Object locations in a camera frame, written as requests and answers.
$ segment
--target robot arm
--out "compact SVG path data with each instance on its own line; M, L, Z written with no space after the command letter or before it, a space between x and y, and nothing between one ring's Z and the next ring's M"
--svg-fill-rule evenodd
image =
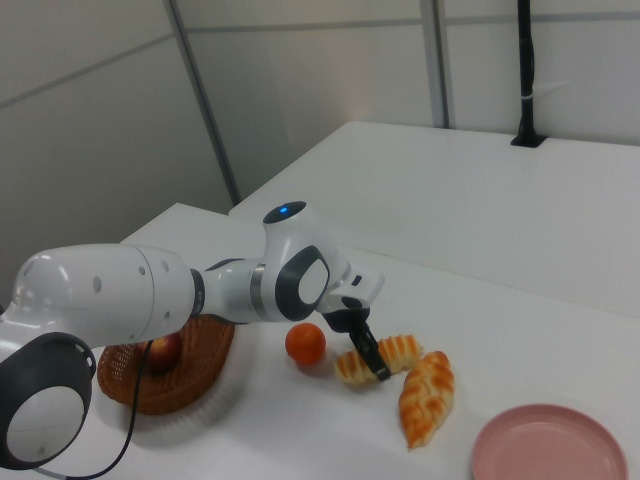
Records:
M91 400L91 348L158 338L190 315L244 324L318 311L349 334L378 378L388 378L366 323L383 276L350 263L304 202L272 210L264 228L262 258L205 271L144 246L82 245L31 257L0 316L0 467L38 467L73 442Z

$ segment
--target apple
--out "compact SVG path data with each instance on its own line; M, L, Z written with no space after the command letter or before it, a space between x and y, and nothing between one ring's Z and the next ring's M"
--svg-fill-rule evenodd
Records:
M148 342L136 344L140 355L144 354ZM152 375L159 375L171 370L180 361L182 353L182 337L179 332L165 337L156 338L151 344L145 371Z

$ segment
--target brown basket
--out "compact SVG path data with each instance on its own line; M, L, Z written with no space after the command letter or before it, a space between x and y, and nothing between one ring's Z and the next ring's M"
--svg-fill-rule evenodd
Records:
M163 415L200 398L218 378L227 359L235 327L213 315L191 317L180 330L182 355L162 375L144 374L138 412ZM131 407L142 354L135 345L106 347L98 362L98 384L109 398Z

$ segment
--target table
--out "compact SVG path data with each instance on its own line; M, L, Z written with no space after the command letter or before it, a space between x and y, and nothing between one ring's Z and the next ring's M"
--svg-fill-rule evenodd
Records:
M640 316L640 148L350 122L230 212L305 200L339 243Z
M175 205L125 240L179 253L193 268L262 254L259 224ZM329 331L325 361L300 370L284 350L290 324L237 328L216 385L183 412L142 416L129 451L105 478L470 479L473 441L497 413L556 403L602 422L640 476L640 322L352 247L349 259L386 276L369 320L378 337L413 333L441 349L456 375L454 408L431 443L408 452L397 417L403 376L364 390L332 372L346 336ZM48 468L93 473L117 455L128 410L94 384L85 428ZM2 472L3 479L43 478Z

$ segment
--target croissant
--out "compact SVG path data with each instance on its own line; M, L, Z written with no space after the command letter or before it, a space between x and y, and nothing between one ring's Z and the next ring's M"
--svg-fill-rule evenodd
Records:
M431 440L453 406L454 392L453 372L442 352L428 353L407 374L398 407L410 449Z
M378 341L378 348L392 374L413 367L422 354L422 345L413 335L382 339ZM335 371L338 378L345 383L360 384L377 379L357 350L341 355L336 360Z

